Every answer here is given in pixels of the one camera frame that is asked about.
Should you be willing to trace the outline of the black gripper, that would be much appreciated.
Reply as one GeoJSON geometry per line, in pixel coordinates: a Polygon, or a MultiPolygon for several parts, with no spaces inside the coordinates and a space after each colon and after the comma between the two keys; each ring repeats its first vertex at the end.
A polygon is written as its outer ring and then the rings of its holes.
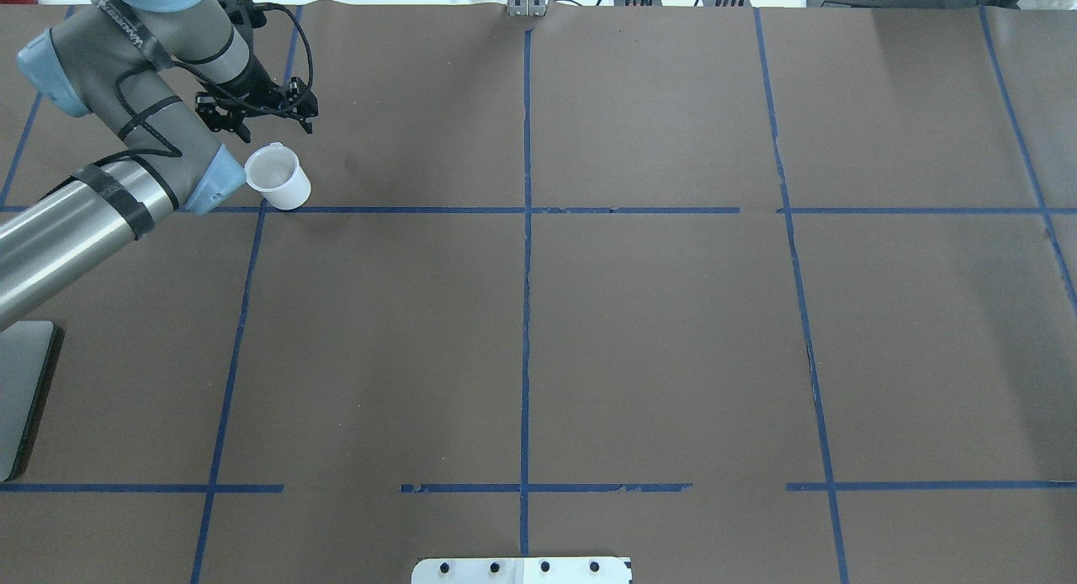
{"type": "MultiPolygon", "coordinates": [[[[247,110],[234,103],[281,105],[282,102],[278,84],[257,58],[247,60],[243,71],[238,77],[224,82],[220,97],[228,103],[226,106],[228,131],[235,133],[244,144],[252,143],[251,131],[246,127],[247,110]]],[[[297,121],[304,133],[312,135],[313,103],[309,100],[297,100],[289,111],[289,119],[297,121]]]]}

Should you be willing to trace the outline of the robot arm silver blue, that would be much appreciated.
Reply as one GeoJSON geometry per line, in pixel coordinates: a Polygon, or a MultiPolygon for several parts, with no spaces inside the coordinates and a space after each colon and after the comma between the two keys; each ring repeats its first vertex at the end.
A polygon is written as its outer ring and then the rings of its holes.
{"type": "Polygon", "coordinates": [[[173,213],[205,215],[247,181],[222,133],[318,116],[295,10],[253,0],[92,0],[17,55],[47,105],[92,117],[112,153],[3,222],[3,328],[139,242],[173,213]]]}

